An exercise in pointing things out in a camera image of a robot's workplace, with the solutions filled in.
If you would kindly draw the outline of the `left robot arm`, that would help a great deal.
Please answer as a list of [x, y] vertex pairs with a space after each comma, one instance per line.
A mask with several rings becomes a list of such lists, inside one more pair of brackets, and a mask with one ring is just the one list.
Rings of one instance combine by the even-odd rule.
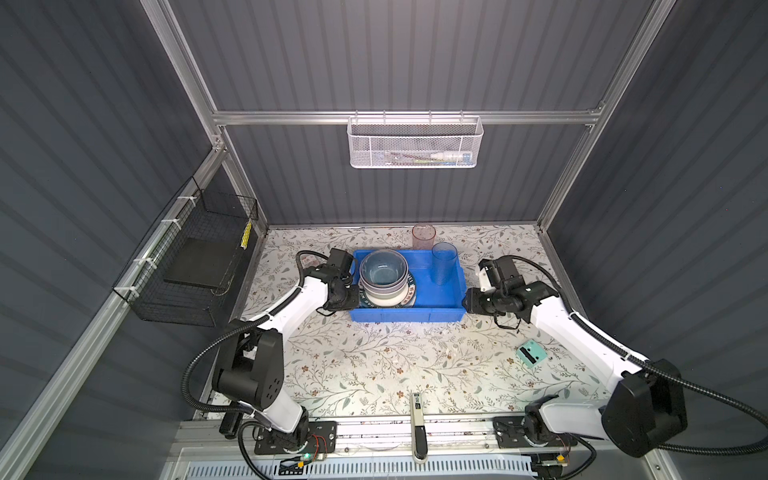
[[283, 390], [286, 341], [311, 314], [350, 311], [359, 306], [359, 287], [352, 282], [353, 256], [333, 248], [321, 263], [300, 269], [293, 289], [265, 312], [246, 321], [247, 327], [218, 349], [212, 389], [243, 407], [245, 413], [275, 433], [296, 443], [309, 433], [306, 409]]

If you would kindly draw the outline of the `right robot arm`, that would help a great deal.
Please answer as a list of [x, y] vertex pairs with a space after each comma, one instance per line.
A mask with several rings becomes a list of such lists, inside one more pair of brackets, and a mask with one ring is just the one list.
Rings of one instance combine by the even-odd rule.
[[685, 399], [679, 370], [666, 360], [642, 368], [646, 357], [609, 337], [572, 309], [554, 278], [528, 283], [515, 266], [516, 255], [483, 259], [479, 285], [462, 304], [471, 314], [499, 319], [507, 314], [532, 325], [562, 345], [595, 375], [606, 400], [569, 400], [546, 394], [525, 409], [522, 429], [533, 446], [559, 435], [609, 440], [639, 458], [686, 430]]

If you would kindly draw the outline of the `grey blue bowl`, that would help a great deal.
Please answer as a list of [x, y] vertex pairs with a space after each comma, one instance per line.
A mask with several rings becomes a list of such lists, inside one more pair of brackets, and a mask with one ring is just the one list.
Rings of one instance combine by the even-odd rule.
[[374, 287], [392, 287], [408, 274], [408, 263], [398, 251], [379, 249], [367, 254], [360, 265], [360, 276]]

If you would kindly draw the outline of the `green rim lettered plate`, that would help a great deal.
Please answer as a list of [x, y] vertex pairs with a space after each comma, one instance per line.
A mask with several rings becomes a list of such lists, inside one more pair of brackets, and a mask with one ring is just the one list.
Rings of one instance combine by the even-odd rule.
[[407, 286], [391, 298], [378, 298], [360, 290], [360, 308], [410, 308], [416, 301], [416, 284], [412, 274], [408, 275]]

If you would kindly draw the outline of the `clear blue plastic cup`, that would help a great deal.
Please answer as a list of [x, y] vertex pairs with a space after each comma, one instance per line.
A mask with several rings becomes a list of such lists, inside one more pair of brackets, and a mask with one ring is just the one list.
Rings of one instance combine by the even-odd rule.
[[458, 260], [456, 247], [448, 242], [435, 244], [431, 250], [432, 267], [431, 279], [436, 285], [446, 285], [451, 282]]

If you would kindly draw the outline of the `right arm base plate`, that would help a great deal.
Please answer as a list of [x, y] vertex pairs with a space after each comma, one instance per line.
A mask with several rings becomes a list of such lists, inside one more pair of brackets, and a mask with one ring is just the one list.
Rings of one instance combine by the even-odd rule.
[[537, 417], [525, 414], [493, 417], [492, 427], [500, 448], [570, 448], [577, 445], [572, 436], [555, 434]]

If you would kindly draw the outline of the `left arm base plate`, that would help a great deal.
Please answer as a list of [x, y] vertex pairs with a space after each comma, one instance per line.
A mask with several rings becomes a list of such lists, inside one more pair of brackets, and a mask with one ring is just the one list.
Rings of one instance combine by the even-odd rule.
[[297, 432], [292, 434], [259, 428], [253, 452], [256, 455], [334, 453], [338, 426], [334, 421], [310, 421], [300, 424]]

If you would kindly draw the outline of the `purple bowl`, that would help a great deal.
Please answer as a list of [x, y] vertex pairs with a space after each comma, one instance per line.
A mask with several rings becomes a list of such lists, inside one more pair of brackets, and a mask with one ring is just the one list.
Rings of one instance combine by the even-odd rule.
[[391, 285], [376, 285], [361, 281], [360, 286], [369, 296], [391, 298], [406, 291], [408, 289], [408, 282], [399, 282]]

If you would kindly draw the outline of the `light green bowl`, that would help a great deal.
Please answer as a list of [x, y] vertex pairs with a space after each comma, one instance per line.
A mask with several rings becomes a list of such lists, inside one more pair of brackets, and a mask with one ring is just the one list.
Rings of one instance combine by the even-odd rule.
[[415, 296], [408, 293], [391, 298], [370, 297], [366, 292], [360, 294], [361, 308], [407, 308], [414, 301]]

